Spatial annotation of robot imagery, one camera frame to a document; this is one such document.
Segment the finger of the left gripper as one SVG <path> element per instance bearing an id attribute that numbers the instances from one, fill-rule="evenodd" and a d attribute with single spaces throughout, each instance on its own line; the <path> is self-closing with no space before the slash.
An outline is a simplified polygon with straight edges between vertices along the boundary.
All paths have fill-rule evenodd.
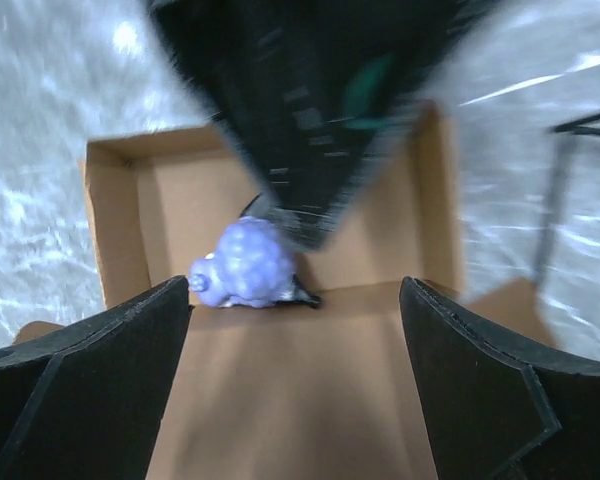
<path id="1" fill-rule="evenodd" d="M 178 76 L 292 248 L 319 249 L 414 130 L 481 1 L 150 1 Z"/>

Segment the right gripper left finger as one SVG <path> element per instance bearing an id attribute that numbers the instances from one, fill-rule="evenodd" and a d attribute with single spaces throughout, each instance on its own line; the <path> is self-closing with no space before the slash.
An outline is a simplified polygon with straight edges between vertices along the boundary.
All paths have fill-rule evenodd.
<path id="1" fill-rule="evenodd" d="M 145 478 L 189 321 L 176 276 L 0 349 L 0 479 Z"/>

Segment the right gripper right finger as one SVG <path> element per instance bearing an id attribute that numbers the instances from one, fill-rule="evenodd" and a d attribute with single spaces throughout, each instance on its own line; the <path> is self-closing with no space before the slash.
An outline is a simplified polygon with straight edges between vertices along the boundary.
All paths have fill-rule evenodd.
<path id="1" fill-rule="evenodd" d="M 559 350 L 519 278 L 469 306 L 406 278 L 403 331 L 442 479 L 600 479 L 600 361 Z"/>

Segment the brown cardboard express box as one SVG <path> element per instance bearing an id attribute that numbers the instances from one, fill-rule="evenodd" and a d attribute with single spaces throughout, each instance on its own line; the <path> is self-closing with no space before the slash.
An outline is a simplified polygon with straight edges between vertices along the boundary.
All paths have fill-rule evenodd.
<path id="1" fill-rule="evenodd" d="M 255 192 L 208 127 L 89 143 L 81 168 L 106 311 L 211 251 Z M 415 138 L 319 252 L 322 306 L 212 309 L 190 321 L 143 479 L 442 479 L 400 310 L 406 278 L 464 288 L 450 125 Z"/>

